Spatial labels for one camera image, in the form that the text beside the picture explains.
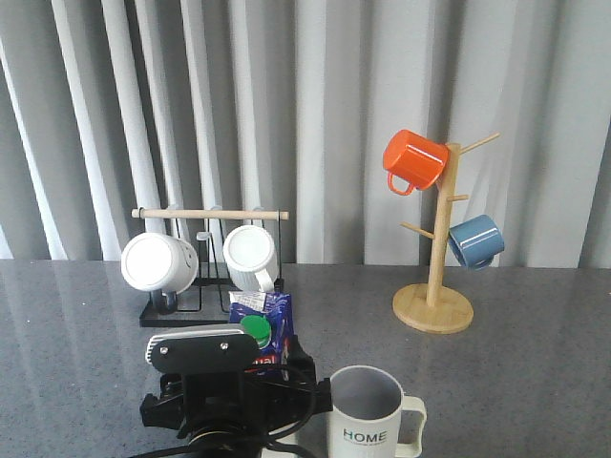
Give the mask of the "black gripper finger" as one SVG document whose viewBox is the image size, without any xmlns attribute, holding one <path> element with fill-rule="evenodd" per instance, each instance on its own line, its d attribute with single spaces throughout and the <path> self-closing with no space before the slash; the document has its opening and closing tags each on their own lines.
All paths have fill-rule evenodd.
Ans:
<svg viewBox="0 0 611 458">
<path fill-rule="evenodd" d="M 288 365 L 300 371 L 311 382 L 316 381 L 316 367 L 314 360 L 304 351 L 297 335 L 293 335 L 289 339 Z"/>
</svg>

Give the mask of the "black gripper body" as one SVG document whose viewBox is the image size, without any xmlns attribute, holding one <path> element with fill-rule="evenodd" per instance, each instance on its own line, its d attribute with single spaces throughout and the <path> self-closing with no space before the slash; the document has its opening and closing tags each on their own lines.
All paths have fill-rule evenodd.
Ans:
<svg viewBox="0 0 611 458">
<path fill-rule="evenodd" d="M 311 382 L 287 369 L 290 382 L 279 398 L 257 376 L 238 372 L 193 376 L 164 375 L 159 396 L 140 406 L 147 427 L 174 429 L 186 443 L 144 452 L 144 457 L 261 457 L 265 451 L 312 457 L 304 446 L 286 443 L 312 416 L 332 410 L 329 378 Z"/>
</svg>

